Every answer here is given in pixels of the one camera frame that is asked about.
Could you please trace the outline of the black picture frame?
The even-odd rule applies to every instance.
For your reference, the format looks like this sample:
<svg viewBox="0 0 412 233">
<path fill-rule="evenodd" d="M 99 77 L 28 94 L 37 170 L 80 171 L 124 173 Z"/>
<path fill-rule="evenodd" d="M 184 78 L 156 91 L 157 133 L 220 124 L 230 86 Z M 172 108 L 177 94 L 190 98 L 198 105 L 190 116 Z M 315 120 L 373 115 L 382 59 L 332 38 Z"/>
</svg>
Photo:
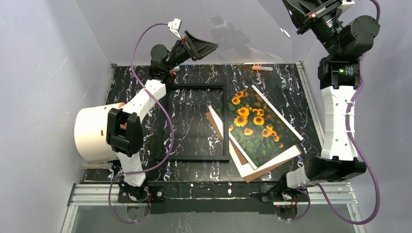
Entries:
<svg viewBox="0 0 412 233">
<path fill-rule="evenodd" d="M 228 97 L 224 83 L 176 84 L 162 100 L 172 119 L 160 134 L 157 159 L 229 162 Z"/>
</svg>

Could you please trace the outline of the sunflower photo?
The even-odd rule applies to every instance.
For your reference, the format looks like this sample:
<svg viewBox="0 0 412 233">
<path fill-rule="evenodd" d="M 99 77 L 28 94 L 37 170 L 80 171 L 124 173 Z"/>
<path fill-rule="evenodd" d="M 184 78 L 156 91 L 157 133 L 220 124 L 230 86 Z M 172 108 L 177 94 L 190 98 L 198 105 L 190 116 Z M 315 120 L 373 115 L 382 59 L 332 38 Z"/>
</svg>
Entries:
<svg viewBox="0 0 412 233">
<path fill-rule="evenodd" d="M 230 135 L 253 169 L 303 141 L 254 85 L 230 97 L 227 115 Z"/>
</svg>

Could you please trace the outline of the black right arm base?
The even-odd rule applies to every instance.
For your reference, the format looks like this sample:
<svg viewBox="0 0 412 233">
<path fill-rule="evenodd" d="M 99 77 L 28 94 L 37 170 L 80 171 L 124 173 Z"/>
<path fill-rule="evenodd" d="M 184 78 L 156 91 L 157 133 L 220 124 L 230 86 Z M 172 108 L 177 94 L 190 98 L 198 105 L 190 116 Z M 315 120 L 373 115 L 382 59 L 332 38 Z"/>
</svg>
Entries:
<svg viewBox="0 0 412 233">
<path fill-rule="evenodd" d="M 293 201 L 306 190 L 306 188 L 289 188 L 284 173 L 276 183 L 260 186 L 256 196 L 262 202 Z"/>
</svg>

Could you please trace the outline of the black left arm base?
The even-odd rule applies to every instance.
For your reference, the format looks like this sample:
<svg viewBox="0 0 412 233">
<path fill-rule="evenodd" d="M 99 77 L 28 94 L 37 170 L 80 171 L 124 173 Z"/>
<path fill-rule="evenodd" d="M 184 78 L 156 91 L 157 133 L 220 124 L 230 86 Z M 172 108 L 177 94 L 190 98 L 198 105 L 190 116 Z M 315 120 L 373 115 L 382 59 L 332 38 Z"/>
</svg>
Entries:
<svg viewBox="0 0 412 233">
<path fill-rule="evenodd" d="M 163 203 L 165 201 L 165 188 L 163 186 L 149 186 L 143 184 L 141 187 L 134 187 L 121 181 L 118 183 L 119 203 Z"/>
</svg>

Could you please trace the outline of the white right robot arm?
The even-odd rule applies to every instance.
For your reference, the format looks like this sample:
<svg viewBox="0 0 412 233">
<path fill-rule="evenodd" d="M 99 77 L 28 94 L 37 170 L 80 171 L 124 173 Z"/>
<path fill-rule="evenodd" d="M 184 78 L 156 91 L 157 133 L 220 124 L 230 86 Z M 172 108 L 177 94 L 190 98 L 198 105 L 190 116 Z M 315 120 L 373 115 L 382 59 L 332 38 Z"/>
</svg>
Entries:
<svg viewBox="0 0 412 233">
<path fill-rule="evenodd" d="M 343 182 L 366 172 L 354 137 L 353 96 L 361 88 L 361 57 L 369 51 L 380 25 L 377 17 L 363 15 L 347 25 L 339 16 L 352 0 L 286 0 L 285 7 L 298 34 L 311 30 L 328 55 L 320 60 L 318 79 L 325 106 L 324 144 L 319 156 L 308 156 L 301 168 L 282 181 L 297 189 L 323 182 Z"/>
</svg>

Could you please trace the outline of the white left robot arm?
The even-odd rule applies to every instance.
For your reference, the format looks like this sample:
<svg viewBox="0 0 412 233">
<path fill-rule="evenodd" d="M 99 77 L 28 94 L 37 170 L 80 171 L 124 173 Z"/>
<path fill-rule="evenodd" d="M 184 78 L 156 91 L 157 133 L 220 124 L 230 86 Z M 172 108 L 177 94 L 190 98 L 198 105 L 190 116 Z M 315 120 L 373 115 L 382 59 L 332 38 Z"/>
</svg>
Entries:
<svg viewBox="0 0 412 233">
<path fill-rule="evenodd" d="M 154 45 L 150 51 L 150 79 L 141 85 L 142 89 L 124 106 L 109 110 L 106 142 L 120 160 L 126 184 L 142 186 L 146 173 L 154 169 L 142 168 L 139 155 L 144 138 L 141 123 L 154 105 L 165 110 L 159 101 L 166 95 L 167 86 L 174 82 L 172 70 L 188 59 L 201 60 L 218 47 L 217 43 L 198 39 L 188 31 L 176 40 L 170 50 L 162 44 Z"/>
</svg>

